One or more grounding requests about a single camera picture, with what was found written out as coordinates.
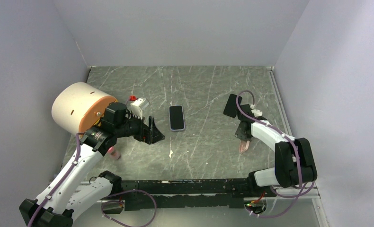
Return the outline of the pink phone case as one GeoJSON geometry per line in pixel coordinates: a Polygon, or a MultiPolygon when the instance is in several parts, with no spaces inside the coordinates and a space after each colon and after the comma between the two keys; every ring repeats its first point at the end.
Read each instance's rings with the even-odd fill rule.
{"type": "Polygon", "coordinates": [[[248,141],[241,140],[239,144],[239,153],[242,154],[246,152],[249,149],[249,144],[250,144],[249,140],[248,141]]]}

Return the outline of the black phone case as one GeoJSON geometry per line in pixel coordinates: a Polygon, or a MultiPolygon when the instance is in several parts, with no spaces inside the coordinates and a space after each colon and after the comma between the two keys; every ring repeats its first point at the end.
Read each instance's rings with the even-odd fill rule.
{"type": "Polygon", "coordinates": [[[236,94],[229,95],[225,108],[223,110],[224,115],[231,118],[236,118],[238,116],[240,111],[237,108],[236,100],[238,100],[238,104],[240,104],[242,101],[242,97],[237,96],[236,94]]]}

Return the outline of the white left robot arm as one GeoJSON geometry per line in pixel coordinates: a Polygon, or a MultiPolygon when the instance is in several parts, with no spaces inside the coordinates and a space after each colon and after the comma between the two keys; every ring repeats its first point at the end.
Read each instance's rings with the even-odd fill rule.
{"type": "Polygon", "coordinates": [[[148,124],[129,111],[123,103],[110,103],[97,126],[76,133],[77,147],[57,177],[34,200],[25,199],[19,207],[29,227],[70,227],[98,200],[117,198],[122,192],[121,177],[104,171],[79,192],[79,184],[87,173],[106,155],[118,138],[154,144],[165,139],[149,116],[148,124]]]}

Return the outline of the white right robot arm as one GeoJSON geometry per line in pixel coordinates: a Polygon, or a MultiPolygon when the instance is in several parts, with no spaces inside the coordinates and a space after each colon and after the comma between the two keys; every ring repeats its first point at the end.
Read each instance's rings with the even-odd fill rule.
{"type": "Polygon", "coordinates": [[[312,149],[306,138],[295,138],[280,131],[262,116],[255,117],[249,105],[237,106],[240,120],[235,136],[241,140],[239,152],[249,148],[253,139],[258,139],[274,151],[274,167],[255,171],[247,182],[247,192],[259,196],[266,186],[301,187],[314,182],[317,169],[312,149]]]}

